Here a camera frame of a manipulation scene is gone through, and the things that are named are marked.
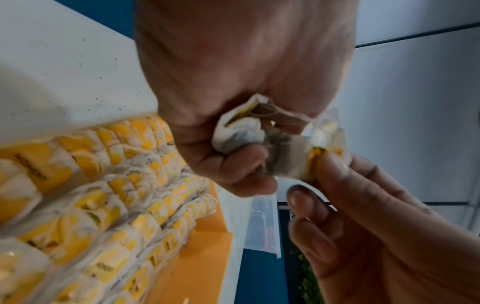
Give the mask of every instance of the hand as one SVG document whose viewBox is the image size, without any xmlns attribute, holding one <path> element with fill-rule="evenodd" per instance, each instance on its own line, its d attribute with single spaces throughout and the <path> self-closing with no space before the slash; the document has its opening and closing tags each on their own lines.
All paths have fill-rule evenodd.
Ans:
<svg viewBox="0 0 480 304">
<path fill-rule="evenodd" d="M 290 236 L 326 303 L 480 302 L 480 238 L 449 225 L 362 158 L 347 168 L 328 153 L 316 177 L 338 212 L 295 186 Z"/>
<path fill-rule="evenodd" d="M 239 196 L 271 194 L 252 173 L 268 156 L 252 144 L 226 157 L 211 146 L 222 113 L 254 93 L 311 117 L 337 93 L 352 58 L 358 0 L 137 0 L 135 40 L 158 112 L 200 175 Z M 304 124 L 276 124 L 300 133 Z"/>
</svg>

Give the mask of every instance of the stacked snack packages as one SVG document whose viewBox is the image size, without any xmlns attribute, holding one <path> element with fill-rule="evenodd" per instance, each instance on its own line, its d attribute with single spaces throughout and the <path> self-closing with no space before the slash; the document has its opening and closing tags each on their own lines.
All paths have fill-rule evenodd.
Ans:
<svg viewBox="0 0 480 304">
<path fill-rule="evenodd" d="M 0 149 L 0 303 L 143 303 L 209 190 L 158 116 Z"/>
</svg>

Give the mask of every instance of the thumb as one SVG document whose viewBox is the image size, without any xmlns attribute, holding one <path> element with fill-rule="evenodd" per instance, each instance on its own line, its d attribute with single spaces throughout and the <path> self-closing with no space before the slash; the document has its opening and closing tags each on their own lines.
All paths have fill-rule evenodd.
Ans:
<svg viewBox="0 0 480 304">
<path fill-rule="evenodd" d="M 434 218 L 347 167 L 334 153 L 326 153 L 317 161 L 315 175 L 322 192 L 338 210 L 381 239 L 409 235 Z"/>
</svg>

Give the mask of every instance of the green plant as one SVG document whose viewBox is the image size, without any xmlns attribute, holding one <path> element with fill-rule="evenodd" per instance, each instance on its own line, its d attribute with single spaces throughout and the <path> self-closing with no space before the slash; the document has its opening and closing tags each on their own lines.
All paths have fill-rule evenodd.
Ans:
<svg viewBox="0 0 480 304">
<path fill-rule="evenodd" d="M 317 278 L 315 278 L 309 261 L 299 251 L 296 252 L 296 255 L 298 256 L 298 281 L 300 282 L 298 290 L 305 304 L 325 304 Z"/>
</svg>

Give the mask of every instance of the orange surface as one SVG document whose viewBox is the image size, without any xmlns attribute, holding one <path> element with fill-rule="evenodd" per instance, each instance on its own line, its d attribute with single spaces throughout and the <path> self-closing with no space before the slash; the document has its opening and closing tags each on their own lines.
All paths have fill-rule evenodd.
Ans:
<svg viewBox="0 0 480 304">
<path fill-rule="evenodd" d="M 217 197 L 211 183 L 212 195 Z M 197 221 L 180 253 L 157 276 L 145 304 L 217 304 L 233 235 L 220 205 L 215 214 Z"/>
</svg>

